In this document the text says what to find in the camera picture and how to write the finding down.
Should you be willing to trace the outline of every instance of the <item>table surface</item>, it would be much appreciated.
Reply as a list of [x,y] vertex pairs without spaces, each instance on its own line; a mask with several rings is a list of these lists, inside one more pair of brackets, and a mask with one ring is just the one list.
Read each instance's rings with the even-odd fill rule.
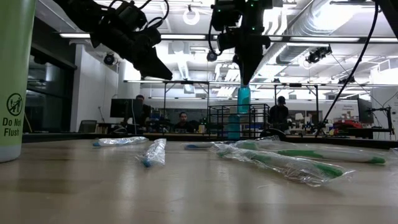
[[144,168],[141,146],[90,140],[24,144],[0,164],[1,223],[397,223],[398,168],[356,169],[351,182],[309,187],[253,164],[184,151]]

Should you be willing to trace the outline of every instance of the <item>window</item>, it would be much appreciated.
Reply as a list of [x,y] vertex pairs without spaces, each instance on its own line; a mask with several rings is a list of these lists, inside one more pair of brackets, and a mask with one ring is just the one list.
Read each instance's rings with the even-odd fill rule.
[[73,71],[29,60],[24,132],[59,133],[70,130]]

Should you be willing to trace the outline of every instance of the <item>computer monitor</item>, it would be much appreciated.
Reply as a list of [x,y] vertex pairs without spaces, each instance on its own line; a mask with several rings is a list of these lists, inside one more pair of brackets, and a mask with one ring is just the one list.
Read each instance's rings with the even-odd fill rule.
[[142,102],[133,99],[112,99],[111,117],[112,118],[134,118],[139,119],[142,115]]
[[358,98],[359,121],[364,124],[373,124],[373,114],[369,112],[372,103],[368,100]]

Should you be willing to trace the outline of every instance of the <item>ceiling duct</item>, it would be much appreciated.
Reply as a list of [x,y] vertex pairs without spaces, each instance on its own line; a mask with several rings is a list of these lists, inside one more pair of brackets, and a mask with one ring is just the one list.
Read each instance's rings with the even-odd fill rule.
[[[331,5],[330,2],[331,0],[313,0],[284,35],[330,35],[356,13],[356,7]],[[267,64],[290,64],[308,48],[275,43],[262,58],[256,74],[262,72]]]
[[[184,53],[187,52],[187,48],[189,49],[188,44],[185,44],[182,41],[174,41],[171,43],[171,48],[173,50],[173,53],[175,53],[177,56],[177,65],[178,70],[180,71],[181,79],[189,80],[190,78],[187,64],[188,54]],[[194,94],[195,87],[193,85],[184,85],[184,93]]]

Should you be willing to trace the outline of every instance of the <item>ceiling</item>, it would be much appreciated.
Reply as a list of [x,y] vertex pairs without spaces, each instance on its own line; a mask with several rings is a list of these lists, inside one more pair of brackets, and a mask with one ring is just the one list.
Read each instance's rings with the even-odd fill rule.
[[[108,0],[98,0],[99,4],[109,5],[111,1]],[[136,4],[142,5],[145,1],[136,1]],[[290,23],[299,12],[309,3],[309,0],[286,0],[286,7],[284,6],[284,13],[286,14],[287,23]],[[207,34],[209,28],[209,21],[211,19],[211,9],[210,5],[214,1],[209,0],[170,0],[170,12],[166,21],[159,27],[159,31],[163,34]],[[199,20],[194,25],[188,25],[184,19],[184,12],[188,9],[188,5],[191,4],[193,11],[199,13]],[[165,4],[160,0],[152,0],[144,9],[148,20],[155,18],[157,16],[162,17],[165,12]],[[194,12],[189,12],[187,14],[188,19],[193,19]],[[359,7],[356,9],[356,14],[348,20],[347,23],[343,24],[340,28],[335,30],[332,35],[343,35],[343,36],[353,36],[353,37],[363,37],[367,36],[370,26],[373,21],[373,7]],[[52,0],[37,0],[36,16],[46,22],[48,25],[52,26],[59,32],[81,32],[79,28],[65,15],[61,8],[55,4]],[[376,28],[373,33],[373,37],[393,37],[394,33],[391,31],[389,24],[386,21],[383,13],[379,14],[377,20]],[[105,52],[109,49],[102,46],[97,49],[90,48],[89,42],[87,40],[74,40],[77,43],[86,44],[88,50],[96,52],[98,57],[102,57]],[[218,58],[216,62],[207,62],[206,55],[208,51],[207,41],[189,41],[184,40],[190,47],[203,47],[204,51],[197,51],[195,54],[190,52],[190,55],[186,55],[184,60],[187,61],[187,66],[195,79],[207,80],[208,77],[217,77],[216,68],[217,64],[230,63],[229,61],[233,57],[233,49],[225,51],[222,56]],[[166,66],[174,73],[178,73],[178,65],[176,60],[177,56],[170,55],[170,43],[172,41],[162,41],[158,44],[157,54],[161,61],[166,64]],[[331,77],[338,80],[344,74],[343,66],[346,70],[354,67],[356,59],[360,54],[363,44],[331,44],[333,51],[331,55],[327,56],[319,63],[309,65],[304,62],[304,58],[308,55],[302,54],[295,59],[295,62],[286,66],[285,69],[281,70],[280,73],[276,73],[275,77],[279,78],[281,82],[330,82]],[[356,72],[356,80],[360,83],[369,82],[370,68],[378,65],[380,62],[384,62],[389,58],[398,57],[398,44],[370,44],[366,54],[364,56],[363,62],[360,64]],[[213,73],[213,75],[207,75],[206,73],[195,75],[195,71],[206,71]],[[219,80],[225,78],[227,70],[223,70],[223,74],[219,75]],[[261,77],[261,74],[255,77],[256,82],[270,82],[273,78]]]

